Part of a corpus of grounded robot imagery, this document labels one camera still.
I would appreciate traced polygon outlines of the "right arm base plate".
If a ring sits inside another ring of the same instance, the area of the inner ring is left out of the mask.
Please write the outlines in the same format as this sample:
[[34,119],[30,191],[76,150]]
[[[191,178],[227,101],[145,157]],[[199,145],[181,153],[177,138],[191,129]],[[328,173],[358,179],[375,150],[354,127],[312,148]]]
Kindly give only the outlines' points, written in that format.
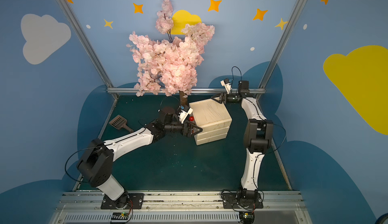
[[243,196],[234,192],[223,192],[220,194],[224,209],[246,209],[255,210],[263,208],[263,200],[259,193]]

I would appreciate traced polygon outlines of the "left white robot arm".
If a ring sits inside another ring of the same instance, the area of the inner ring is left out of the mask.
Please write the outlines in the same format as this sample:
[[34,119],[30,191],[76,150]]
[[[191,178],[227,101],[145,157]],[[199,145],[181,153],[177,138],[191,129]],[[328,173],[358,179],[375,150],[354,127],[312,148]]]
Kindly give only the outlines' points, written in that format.
[[180,133],[190,138],[203,131],[190,121],[193,109],[180,106],[177,109],[164,107],[159,116],[138,131],[113,140],[96,138],[88,147],[81,149],[83,155],[76,168],[83,175],[84,182],[104,194],[102,209],[141,209],[143,194],[130,194],[112,175],[113,163],[137,148],[155,143],[167,133]]

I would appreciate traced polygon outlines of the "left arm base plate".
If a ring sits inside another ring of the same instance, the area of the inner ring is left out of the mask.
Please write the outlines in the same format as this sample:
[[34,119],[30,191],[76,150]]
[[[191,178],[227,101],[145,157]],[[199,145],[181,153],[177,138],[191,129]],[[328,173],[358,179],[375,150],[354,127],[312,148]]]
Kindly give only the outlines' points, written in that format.
[[128,193],[124,192],[117,200],[110,199],[107,195],[104,195],[101,209],[103,210],[130,210],[141,209],[143,204],[143,193]]

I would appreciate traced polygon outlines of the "white three-drawer cabinet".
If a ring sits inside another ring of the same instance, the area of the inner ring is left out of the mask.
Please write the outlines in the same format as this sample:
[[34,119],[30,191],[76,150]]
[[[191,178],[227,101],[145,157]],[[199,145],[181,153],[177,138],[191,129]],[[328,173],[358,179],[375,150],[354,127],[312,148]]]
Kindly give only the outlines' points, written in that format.
[[223,103],[206,99],[189,103],[189,106],[193,109],[194,123],[203,129],[194,136],[197,146],[227,137],[232,118]]

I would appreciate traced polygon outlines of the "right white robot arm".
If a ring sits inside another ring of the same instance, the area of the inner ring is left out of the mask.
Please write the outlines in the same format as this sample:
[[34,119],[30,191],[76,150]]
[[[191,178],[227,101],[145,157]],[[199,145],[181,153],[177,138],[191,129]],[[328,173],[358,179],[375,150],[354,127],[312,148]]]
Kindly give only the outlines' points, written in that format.
[[275,124],[260,111],[257,99],[250,93],[249,82],[241,79],[235,92],[232,91],[233,82],[233,79],[228,78],[222,80],[220,83],[226,92],[212,96],[211,99],[219,104],[240,103],[248,119],[243,138],[247,157],[235,196],[224,191],[220,195],[225,209],[254,211],[263,208],[264,192],[258,188],[258,177],[261,162],[272,145]]

